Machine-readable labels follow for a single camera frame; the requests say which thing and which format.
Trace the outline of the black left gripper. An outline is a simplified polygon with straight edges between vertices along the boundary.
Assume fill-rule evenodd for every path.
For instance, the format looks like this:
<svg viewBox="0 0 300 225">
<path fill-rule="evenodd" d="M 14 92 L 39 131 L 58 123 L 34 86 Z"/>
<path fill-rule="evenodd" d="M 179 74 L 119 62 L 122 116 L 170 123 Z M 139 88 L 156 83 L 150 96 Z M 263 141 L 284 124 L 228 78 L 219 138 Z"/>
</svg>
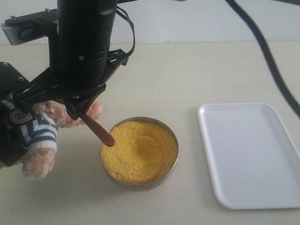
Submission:
<svg viewBox="0 0 300 225">
<path fill-rule="evenodd" d="M 0 162 L 12 166 L 22 158 L 26 150 L 21 145 L 22 135 L 17 131 L 17 120 L 13 116 L 20 115 L 14 106 L 8 106 L 5 100 L 12 98 L 13 92 L 27 87 L 29 81 L 8 62 L 0 63 Z"/>
</svg>

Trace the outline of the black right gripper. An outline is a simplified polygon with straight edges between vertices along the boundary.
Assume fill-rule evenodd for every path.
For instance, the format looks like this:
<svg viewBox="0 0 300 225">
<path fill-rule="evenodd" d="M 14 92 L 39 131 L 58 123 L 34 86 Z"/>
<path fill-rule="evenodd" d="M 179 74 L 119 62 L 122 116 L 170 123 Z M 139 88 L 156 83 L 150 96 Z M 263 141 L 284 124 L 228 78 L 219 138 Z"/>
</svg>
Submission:
<svg viewBox="0 0 300 225">
<path fill-rule="evenodd" d="M 109 51 L 102 78 L 91 86 L 80 84 L 68 87 L 65 83 L 59 83 L 48 68 L 30 82 L 25 89 L 14 92 L 14 102 L 22 110 L 29 110 L 34 104 L 49 100 L 62 102 L 72 120 L 77 120 L 79 116 L 85 114 L 100 116 L 102 103 L 98 97 L 105 91 L 106 82 L 119 66 L 127 64 L 128 58 L 129 55 L 122 49 Z"/>
</svg>

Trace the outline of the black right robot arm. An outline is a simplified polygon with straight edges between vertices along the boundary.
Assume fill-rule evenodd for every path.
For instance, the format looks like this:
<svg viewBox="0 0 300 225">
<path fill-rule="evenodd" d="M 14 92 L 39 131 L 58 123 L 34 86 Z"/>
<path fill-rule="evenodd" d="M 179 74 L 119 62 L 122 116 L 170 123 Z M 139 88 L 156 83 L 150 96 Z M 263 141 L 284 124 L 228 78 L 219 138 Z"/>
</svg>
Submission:
<svg viewBox="0 0 300 225">
<path fill-rule="evenodd" d="M 109 51 L 116 15 L 128 19 L 116 0 L 59 0 L 57 8 L 6 20 L 25 42 L 46 36 L 50 65 L 28 87 L 13 94 L 23 111 L 37 103 L 61 100 L 76 120 L 106 88 L 129 52 Z"/>
</svg>

